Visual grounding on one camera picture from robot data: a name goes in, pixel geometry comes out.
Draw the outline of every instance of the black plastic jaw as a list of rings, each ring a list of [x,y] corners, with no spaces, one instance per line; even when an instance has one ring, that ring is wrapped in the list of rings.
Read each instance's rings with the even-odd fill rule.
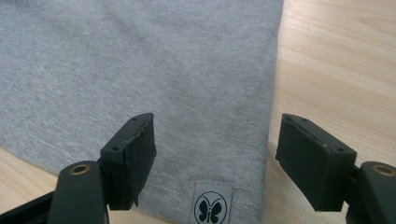
[[[154,163],[154,115],[129,119],[101,150],[106,200],[111,210],[129,210],[146,184]]]
[[[357,153],[308,119],[284,114],[276,159],[316,211],[341,211]]]

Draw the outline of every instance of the screw hole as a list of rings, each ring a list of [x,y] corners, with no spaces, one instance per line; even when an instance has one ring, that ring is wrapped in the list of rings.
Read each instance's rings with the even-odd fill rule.
[[[78,165],[70,170],[70,175],[82,175],[87,173],[90,169],[91,169],[90,165],[87,164]]]
[[[384,165],[374,165],[373,169],[381,175],[396,176],[395,170]]]

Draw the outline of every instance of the black plastic bracket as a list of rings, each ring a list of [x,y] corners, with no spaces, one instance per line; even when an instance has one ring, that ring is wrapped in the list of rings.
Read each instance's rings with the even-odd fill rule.
[[[101,170],[97,161],[81,161],[60,172],[48,223],[108,223]]]
[[[38,197],[0,215],[1,224],[45,224],[47,223],[53,192]]]
[[[316,211],[341,211],[348,224],[396,223],[396,168],[354,165],[356,151],[308,119],[284,114],[276,159]]]

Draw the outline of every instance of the wooden table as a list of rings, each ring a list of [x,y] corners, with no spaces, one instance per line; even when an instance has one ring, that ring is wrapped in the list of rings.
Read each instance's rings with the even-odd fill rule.
[[[286,0],[279,31],[263,223],[345,223],[315,213],[275,160],[282,113],[311,119],[358,151],[396,165],[396,1]],[[56,177],[0,149],[0,213],[54,189]],[[139,211],[112,223],[167,223]]]

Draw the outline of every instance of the light wood surface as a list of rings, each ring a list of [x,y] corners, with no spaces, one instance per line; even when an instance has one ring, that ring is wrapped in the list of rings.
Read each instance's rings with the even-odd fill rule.
[[[358,151],[396,166],[396,1],[286,0],[279,31],[262,223],[345,223],[315,213],[275,160],[282,113],[311,119]],[[0,149],[0,213],[55,188],[56,177]],[[167,223],[111,212],[112,223]]]

